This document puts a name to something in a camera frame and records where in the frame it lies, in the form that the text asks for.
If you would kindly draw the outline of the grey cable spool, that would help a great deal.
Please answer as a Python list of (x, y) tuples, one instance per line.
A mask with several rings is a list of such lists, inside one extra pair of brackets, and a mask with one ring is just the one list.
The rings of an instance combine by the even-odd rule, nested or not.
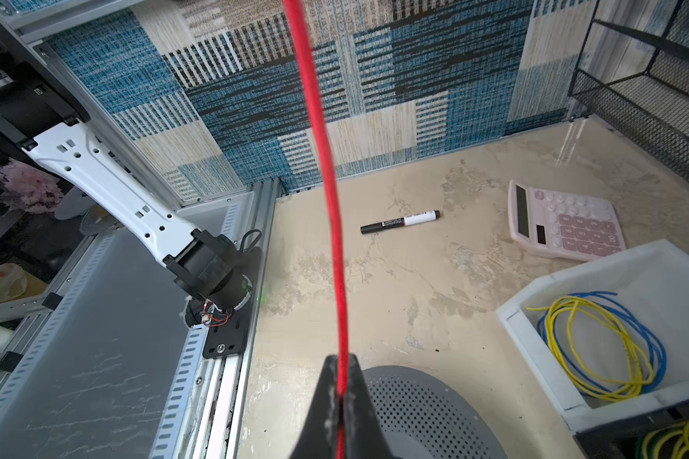
[(363, 375), (394, 457), (506, 457), (482, 417), (444, 382), (396, 365), (371, 367)]

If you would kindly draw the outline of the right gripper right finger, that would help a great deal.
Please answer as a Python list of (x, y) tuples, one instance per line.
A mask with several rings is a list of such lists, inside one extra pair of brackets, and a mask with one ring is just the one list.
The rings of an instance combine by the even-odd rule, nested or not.
[(392, 458), (360, 363), (348, 356), (348, 385), (340, 408), (341, 458)]

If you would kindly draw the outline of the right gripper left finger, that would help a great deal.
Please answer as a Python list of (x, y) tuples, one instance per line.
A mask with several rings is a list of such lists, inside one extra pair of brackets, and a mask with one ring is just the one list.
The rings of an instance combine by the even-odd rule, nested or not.
[(327, 356), (291, 459), (338, 457), (341, 401), (337, 372), (338, 357)]

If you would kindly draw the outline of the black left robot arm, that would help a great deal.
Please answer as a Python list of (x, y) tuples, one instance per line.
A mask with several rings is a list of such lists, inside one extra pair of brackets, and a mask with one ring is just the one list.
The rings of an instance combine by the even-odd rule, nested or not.
[(245, 262), (257, 247), (238, 247), (177, 215), (115, 161), (87, 120), (36, 66), (15, 57), (0, 34), (0, 146), (57, 174), (116, 217), (200, 305), (201, 324), (224, 332), (245, 324), (255, 299)]

